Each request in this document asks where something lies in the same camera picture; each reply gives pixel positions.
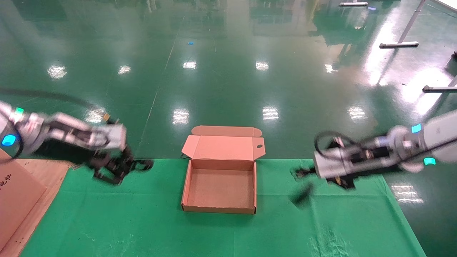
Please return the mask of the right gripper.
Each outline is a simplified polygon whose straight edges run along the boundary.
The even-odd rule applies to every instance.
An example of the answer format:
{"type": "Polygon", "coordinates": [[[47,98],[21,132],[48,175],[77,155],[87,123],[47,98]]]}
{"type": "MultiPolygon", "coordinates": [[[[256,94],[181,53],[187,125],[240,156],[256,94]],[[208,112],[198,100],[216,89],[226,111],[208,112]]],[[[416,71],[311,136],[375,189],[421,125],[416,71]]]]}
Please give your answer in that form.
{"type": "MultiPolygon", "coordinates": [[[[355,189],[354,179],[356,175],[353,171],[351,156],[360,149],[356,146],[334,147],[314,151],[314,167],[292,168],[294,178],[304,178],[310,174],[316,174],[320,179],[336,184],[344,189],[355,189]]],[[[310,201],[315,185],[308,183],[303,185],[290,196],[290,202],[297,208],[303,208],[310,201]]]]}

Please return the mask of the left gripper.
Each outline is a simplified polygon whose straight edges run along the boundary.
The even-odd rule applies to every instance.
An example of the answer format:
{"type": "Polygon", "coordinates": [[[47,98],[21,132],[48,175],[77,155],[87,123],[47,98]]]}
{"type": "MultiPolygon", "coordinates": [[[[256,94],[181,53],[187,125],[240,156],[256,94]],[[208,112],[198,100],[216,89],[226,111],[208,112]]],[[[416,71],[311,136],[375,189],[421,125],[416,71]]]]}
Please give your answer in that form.
{"type": "Polygon", "coordinates": [[[105,167],[112,159],[113,153],[121,153],[121,163],[129,170],[134,170],[134,155],[127,146],[127,129],[123,124],[96,124],[89,126],[89,149],[93,156],[89,160],[94,169],[94,178],[111,185],[120,185],[123,178],[105,167]]]}

